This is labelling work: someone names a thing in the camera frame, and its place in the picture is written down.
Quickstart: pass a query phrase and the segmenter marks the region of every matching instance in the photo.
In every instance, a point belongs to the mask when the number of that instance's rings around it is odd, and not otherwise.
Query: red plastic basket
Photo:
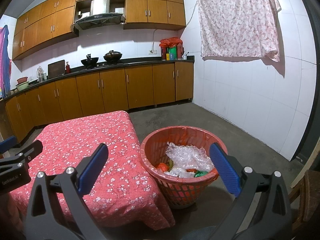
[[[207,175],[198,178],[177,178],[158,171],[155,167],[168,161],[165,154],[168,144],[193,145],[203,147],[209,156],[209,148],[217,142],[227,153],[224,143],[214,134],[191,126],[170,126],[150,133],[142,142],[140,148],[142,166],[156,180],[160,190],[166,197],[171,208],[181,209],[191,206],[201,192],[219,176],[214,168]]]

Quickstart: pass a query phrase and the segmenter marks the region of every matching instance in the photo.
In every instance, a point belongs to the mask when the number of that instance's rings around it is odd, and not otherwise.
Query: gray floor
[[[266,174],[281,171],[288,189],[302,169],[302,164],[297,160],[287,161],[259,140],[193,103],[133,112],[130,117],[140,142],[149,133],[166,126],[189,125],[206,129],[220,137],[227,146],[228,154],[235,156],[242,165],[249,165],[255,171]],[[35,131],[24,146],[31,143],[40,132]],[[206,188],[196,204],[173,211],[176,225],[172,228],[153,231],[141,222],[135,222],[119,228],[108,228],[107,231],[115,239],[180,239],[192,230],[218,225],[228,213],[233,200],[233,195],[226,191],[219,178]],[[240,230],[248,225],[258,200],[257,194]]]

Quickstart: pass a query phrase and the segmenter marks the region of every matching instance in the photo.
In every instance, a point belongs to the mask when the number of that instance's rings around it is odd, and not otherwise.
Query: black countertop
[[[90,69],[86,69],[85,66],[71,68],[71,73],[69,73],[69,74],[64,74],[61,76],[50,78],[50,79],[47,79],[43,82],[33,81],[33,82],[29,83],[29,86],[26,89],[18,91],[16,93],[4,98],[3,101],[9,100],[10,98],[13,98],[17,95],[25,93],[28,90],[39,87],[39,86],[44,85],[46,83],[50,83],[50,82],[60,80],[63,78],[73,77],[73,76],[87,74],[87,73],[91,73],[91,72],[97,72],[97,71],[101,71],[101,70],[139,66],[139,65],[167,64],[167,63],[174,63],[174,62],[195,62],[195,57],[188,56],[186,60],[161,60],[161,57],[139,57],[139,58],[121,59],[120,61],[122,62],[121,64],[114,64],[114,65],[108,65],[107,62],[98,62],[97,67],[90,68]]]

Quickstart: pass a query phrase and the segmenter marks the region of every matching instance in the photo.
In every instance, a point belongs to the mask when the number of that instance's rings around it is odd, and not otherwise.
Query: range hood
[[[125,18],[122,13],[101,13],[77,20],[73,26],[78,30],[86,30],[94,27],[120,24],[124,23],[124,21]]]

